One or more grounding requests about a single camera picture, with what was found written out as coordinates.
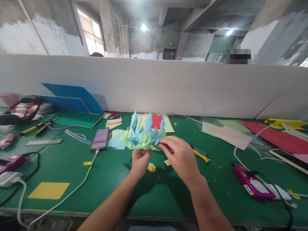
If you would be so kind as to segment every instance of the light green origami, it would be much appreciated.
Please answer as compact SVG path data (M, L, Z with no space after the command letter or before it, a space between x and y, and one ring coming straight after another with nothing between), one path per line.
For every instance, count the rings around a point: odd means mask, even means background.
M137 125L137 115L136 111L132 116L132 122L130 128L127 128L126 133L121 140L124 141L126 147L129 149L158 149L158 141L166 137L166 132L164 130L166 116L163 115L163 119L160 123L160 130L155 127L154 130L151 129L152 126L152 115L149 113L146 121L145 128L143 126L141 129Z

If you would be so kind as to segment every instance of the blurred phone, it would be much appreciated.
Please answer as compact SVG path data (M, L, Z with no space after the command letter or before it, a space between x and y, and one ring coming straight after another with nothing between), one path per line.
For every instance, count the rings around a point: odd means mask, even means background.
M90 151L106 150L109 143L109 128L100 128L96 130L94 139L90 145Z

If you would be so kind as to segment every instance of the ceiling light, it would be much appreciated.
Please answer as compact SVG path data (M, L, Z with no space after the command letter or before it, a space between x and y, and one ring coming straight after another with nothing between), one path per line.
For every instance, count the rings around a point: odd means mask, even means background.
M232 34L232 32L233 32L233 29L229 30L229 31L227 32L227 36L229 36L230 34Z
M142 31L146 31L146 30L147 30L147 26L146 26L145 24L142 24L141 30L142 30Z

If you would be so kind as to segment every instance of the red paper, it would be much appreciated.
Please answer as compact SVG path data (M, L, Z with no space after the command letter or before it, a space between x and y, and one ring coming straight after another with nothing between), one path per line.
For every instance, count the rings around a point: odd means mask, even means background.
M242 122L249 130L251 130L252 132L256 134L260 130L265 128L265 126L259 122L246 122L242 120L239 120L239 121ZM293 136L289 133L279 132L272 128L267 128L263 130L259 134L259 136L271 142L272 144L278 146L284 151L287 151L290 153L298 153L298 154L308 153L308 142L296 136Z
M160 115L153 114L152 116L152 129L155 129L155 127L159 130L160 129L160 123L163 120L163 117Z

